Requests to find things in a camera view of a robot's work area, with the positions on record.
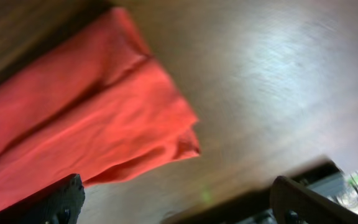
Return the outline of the orange red t-shirt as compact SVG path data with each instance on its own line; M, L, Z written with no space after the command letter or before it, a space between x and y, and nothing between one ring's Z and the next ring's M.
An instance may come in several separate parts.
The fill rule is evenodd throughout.
M196 121L114 7L0 85L0 211L70 174L124 182L196 157Z

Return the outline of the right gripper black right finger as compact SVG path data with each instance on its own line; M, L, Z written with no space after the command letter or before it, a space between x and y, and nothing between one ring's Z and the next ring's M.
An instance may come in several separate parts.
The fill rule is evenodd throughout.
M278 223L358 224L358 214L285 176L274 180L270 206Z

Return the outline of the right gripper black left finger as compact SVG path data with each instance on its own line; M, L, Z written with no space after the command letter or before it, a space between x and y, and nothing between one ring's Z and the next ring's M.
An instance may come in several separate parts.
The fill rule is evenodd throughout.
M0 224L76 224L85 202L80 175L71 174L0 211Z

